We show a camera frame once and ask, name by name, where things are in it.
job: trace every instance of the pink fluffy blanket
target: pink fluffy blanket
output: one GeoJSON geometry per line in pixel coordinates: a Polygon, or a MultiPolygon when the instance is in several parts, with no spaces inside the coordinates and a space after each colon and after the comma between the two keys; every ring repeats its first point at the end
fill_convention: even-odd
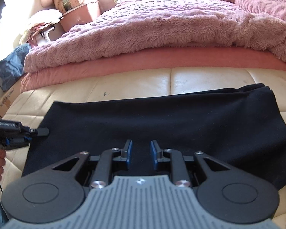
{"type": "Polygon", "coordinates": [[[24,70],[161,46],[242,46],[286,62],[286,4],[271,0],[128,0],[57,41],[35,47],[24,70]]]}

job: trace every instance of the gray ridged surface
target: gray ridged surface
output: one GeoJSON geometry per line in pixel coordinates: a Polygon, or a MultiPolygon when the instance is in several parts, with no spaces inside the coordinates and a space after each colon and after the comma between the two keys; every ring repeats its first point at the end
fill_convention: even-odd
{"type": "Polygon", "coordinates": [[[83,228],[278,229],[270,219],[252,225],[235,225],[221,221],[200,206],[190,188],[174,186],[167,175],[115,177],[108,187],[91,190],[84,204],[65,219],[48,224],[26,224],[12,219],[3,227],[3,229],[83,228]]]}

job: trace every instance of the blue denim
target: blue denim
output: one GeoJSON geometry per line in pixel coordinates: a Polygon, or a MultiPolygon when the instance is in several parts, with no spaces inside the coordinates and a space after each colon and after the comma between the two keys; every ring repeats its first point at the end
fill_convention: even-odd
{"type": "Polygon", "coordinates": [[[0,61],[1,89],[4,92],[13,86],[24,74],[24,59],[30,49],[30,44],[22,44],[16,47],[5,59],[0,61]]]}

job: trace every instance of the cream leather sofa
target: cream leather sofa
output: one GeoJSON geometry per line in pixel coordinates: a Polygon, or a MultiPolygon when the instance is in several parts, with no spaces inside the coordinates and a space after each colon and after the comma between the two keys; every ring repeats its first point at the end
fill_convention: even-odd
{"type": "MultiPolygon", "coordinates": [[[[286,123],[286,72],[270,69],[223,67],[185,67],[152,69],[93,77],[22,93],[4,119],[38,127],[53,101],[94,102],[115,99],[153,97],[220,88],[239,88],[264,83],[274,91],[286,123]]],[[[1,181],[3,189],[20,178],[28,148],[9,151],[1,181]]],[[[286,228],[286,186],[279,191],[280,205],[274,222],[286,228]]]]}

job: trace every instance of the black fabric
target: black fabric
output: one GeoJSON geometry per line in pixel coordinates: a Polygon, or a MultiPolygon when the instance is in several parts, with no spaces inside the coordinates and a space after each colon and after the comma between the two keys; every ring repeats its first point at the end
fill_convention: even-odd
{"type": "Polygon", "coordinates": [[[153,175],[149,144],[184,155],[204,151],[273,183],[286,185],[286,125],[263,84],[153,98],[71,104],[54,102],[40,124],[48,138],[31,144],[23,175],[80,151],[100,155],[133,140],[120,175],[153,175]]]}

